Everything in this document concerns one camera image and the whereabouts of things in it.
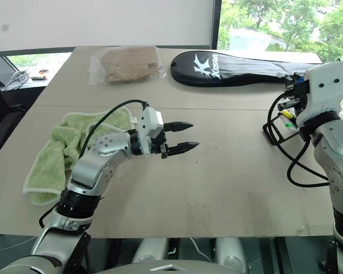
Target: floor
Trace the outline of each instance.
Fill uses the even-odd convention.
[[[27,236],[0,235],[0,249],[11,247],[31,238],[32,237]],[[288,247],[292,273],[324,274],[324,272],[319,269],[318,263],[324,259],[326,242],[330,239],[331,237],[326,236],[287,237],[286,244]],[[34,241],[35,240],[32,239],[25,244],[0,252],[0,269],[16,259],[29,255]],[[208,255],[210,258],[213,258],[210,238],[195,238],[195,241],[203,253]],[[130,263],[140,242],[141,239],[122,240],[117,265]],[[264,273],[258,238],[241,238],[241,243],[248,263],[249,273]],[[270,246],[274,257],[274,273],[279,273],[273,241]],[[104,270],[108,250],[108,239],[91,240],[89,245],[89,254],[92,273]],[[206,261],[203,256],[197,253],[194,245],[188,238],[183,238],[180,241],[179,259]]]

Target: whiteboard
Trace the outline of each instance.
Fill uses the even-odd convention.
[[[0,51],[209,45],[213,0],[0,0]]]

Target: green towel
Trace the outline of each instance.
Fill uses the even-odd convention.
[[[106,114],[72,112],[66,114],[62,123],[53,127],[50,140],[38,153],[24,183],[23,193],[38,206],[56,202],[66,186],[66,172],[72,170],[79,158],[81,147],[90,129]],[[111,114],[94,132],[94,139],[104,132],[124,132],[134,128],[134,118],[128,108],[120,108]]]

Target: desk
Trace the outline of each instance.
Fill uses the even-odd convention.
[[[161,111],[165,122],[194,124],[169,133],[169,144],[189,140],[200,145],[164,160],[140,156],[122,164],[95,212],[89,229],[93,237],[332,234],[328,189],[291,185],[286,178],[289,161],[261,130],[283,85],[194,88],[168,75],[145,83],[89,86],[87,66],[97,50],[75,50],[0,151],[0,233],[40,232],[38,218],[47,207],[31,205],[21,189],[51,128],[66,113],[103,111],[138,98]],[[183,51],[162,50],[166,69]],[[141,113],[131,110],[135,116]],[[301,146],[299,137],[285,144],[291,153]],[[322,172],[312,152],[311,147],[302,162]],[[299,182],[319,182],[300,169],[293,176]]]
[[[169,70],[173,58],[188,51],[184,49],[160,49],[167,72],[166,78],[116,86],[89,86],[90,57],[100,48],[102,47],[77,47],[34,105],[110,107],[125,100],[141,99],[155,108],[268,110],[273,100],[284,90],[283,84],[276,83],[230,88],[199,88],[179,84],[172,78]],[[281,61],[284,54],[287,56],[288,53],[267,52],[263,55],[232,51],[231,54]],[[288,60],[292,61],[293,58],[296,62],[320,62],[316,54],[289,53]]]
[[[0,233],[37,235],[46,208],[21,194],[25,177],[49,131],[67,112],[102,107],[33,107],[0,152]],[[132,108],[137,115],[141,110]],[[332,204],[326,187],[303,189],[286,179],[289,161],[268,145],[266,111],[159,109],[164,121],[195,126],[169,133],[168,143],[192,140],[194,150],[161,160],[125,162],[95,212],[93,237],[215,237],[330,235]],[[301,146],[295,138],[286,146]],[[312,147],[303,163],[320,170]],[[300,182],[316,178],[295,170]]]

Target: white logo on bag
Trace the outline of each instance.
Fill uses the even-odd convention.
[[[212,54],[212,68],[210,67],[210,58],[208,58],[206,62],[202,64],[198,59],[197,54],[194,57],[194,63],[198,66],[193,66],[195,72],[200,72],[201,74],[205,74],[207,76],[212,75],[220,78],[220,69],[218,67],[217,54]]]

